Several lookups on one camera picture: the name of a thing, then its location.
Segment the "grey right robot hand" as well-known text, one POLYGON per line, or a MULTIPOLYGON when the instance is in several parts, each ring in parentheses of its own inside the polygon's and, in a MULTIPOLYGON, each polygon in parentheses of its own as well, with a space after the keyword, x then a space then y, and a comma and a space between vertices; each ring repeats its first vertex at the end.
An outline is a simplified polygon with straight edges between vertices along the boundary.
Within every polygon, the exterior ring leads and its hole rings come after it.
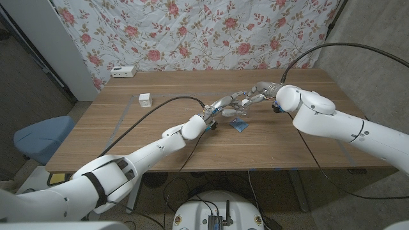
POLYGON ((273 82, 258 82, 246 94, 246 97, 242 100, 242 106, 247 108, 252 104, 275 98, 283 86, 283 84, 273 82))

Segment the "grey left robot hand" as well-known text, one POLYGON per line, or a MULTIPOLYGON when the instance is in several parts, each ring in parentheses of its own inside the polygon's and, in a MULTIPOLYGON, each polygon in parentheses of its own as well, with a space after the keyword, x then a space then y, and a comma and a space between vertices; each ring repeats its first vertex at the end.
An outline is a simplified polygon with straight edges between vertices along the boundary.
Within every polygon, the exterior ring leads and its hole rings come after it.
POLYGON ((239 91, 233 93, 232 95, 225 96, 211 105, 206 105, 203 110, 202 119, 207 122, 210 121, 212 117, 221 114, 224 117, 231 117, 236 115, 246 115, 247 111, 241 105, 236 98, 240 95, 246 94, 245 91, 239 91))

